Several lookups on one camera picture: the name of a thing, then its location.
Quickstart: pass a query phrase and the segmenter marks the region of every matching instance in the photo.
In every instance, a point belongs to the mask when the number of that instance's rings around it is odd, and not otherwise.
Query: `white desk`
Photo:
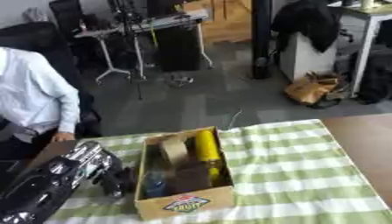
[[[345,8],[345,14],[366,21],[365,33],[362,37],[361,49],[353,73],[351,96],[355,97],[360,91],[361,81],[368,63],[368,56],[373,44],[375,32],[380,22],[392,19],[392,4],[384,4],[371,10],[362,10],[360,7]]]
[[[214,63],[210,60],[210,58],[207,56],[205,52],[205,47],[204,47],[204,41],[203,41],[203,32],[201,30],[201,22],[208,18],[208,13],[206,10],[191,10],[186,13],[188,17],[186,18],[177,18],[178,16],[173,16],[173,17],[163,17],[159,19],[153,19],[151,21],[143,21],[140,26],[139,25],[133,25],[132,30],[138,34],[140,32],[150,32],[151,28],[154,30],[160,30],[160,29],[165,29],[165,28],[170,28],[170,27],[175,27],[175,26],[180,26],[180,25],[187,25],[189,23],[196,23],[198,26],[198,36],[199,36],[199,47],[200,47],[200,53],[203,56],[203,58],[208,62],[209,67],[213,67]],[[121,74],[127,74],[128,78],[130,78],[130,72],[125,71],[122,69],[118,69],[113,67],[113,63],[111,61],[108,48],[105,44],[105,37],[109,35],[110,33],[113,32],[124,32],[124,29],[122,26],[113,28],[113,29],[108,29],[108,30],[100,30],[100,31],[84,31],[79,34],[77,34],[75,37],[76,38],[85,38],[85,37],[92,37],[96,38],[100,41],[101,48],[104,52],[105,59],[108,64],[108,70],[98,76],[96,78],[97,83],[101,83],[101,79],[108,74],[111,74],[112,72],[117,72]],[[136,55],[137,55],[137,60],[138,60],[138,70],[139,70],[139,77],[142,80],[145,80],[145,75],[144,75],[144,60],[143,60],[143,55],[140,51],[140,45],[138,41],[137,35],[134,37],[134,45],[136,49]]]

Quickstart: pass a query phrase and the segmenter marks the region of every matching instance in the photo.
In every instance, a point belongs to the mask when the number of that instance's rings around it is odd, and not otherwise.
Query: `box label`
[[[202,199],[189,195],[183,195],[178,197],[170,205],[165,206],[164,210],[170,210],[179,213],[190,213],[209,202],[209,199]]]

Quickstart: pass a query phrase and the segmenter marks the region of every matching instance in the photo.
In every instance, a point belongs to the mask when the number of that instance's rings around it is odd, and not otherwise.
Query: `white wall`
[[[0,27],[23,22],[22,12],[29,7],[44,8],[46,0],[3,0],[0,2]]]
[[[50,0],[0,0],[0,28],[24,22],[22,13],[30,7],[37,7],[48,13]],[[98,18],[110,16],[107,0],[80,0],[85,14],[94,13]]]

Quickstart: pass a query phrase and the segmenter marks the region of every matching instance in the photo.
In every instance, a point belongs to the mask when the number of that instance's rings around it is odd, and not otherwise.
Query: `black jacket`
[[[339,35],[339,19],[324,0],[289,3],[276,14],[272,24],[272,30],[278,32],[277,50],[284,51],[291,34],[301,32],[316,50],[325,52]]]

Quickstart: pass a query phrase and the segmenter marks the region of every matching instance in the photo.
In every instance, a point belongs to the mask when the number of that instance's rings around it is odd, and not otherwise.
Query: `man's hand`
[[[73,133],[57,132],[52,137],[52,142],[64,142],[64,141],[70,141],[70,140],[75,140],[75,135]]]

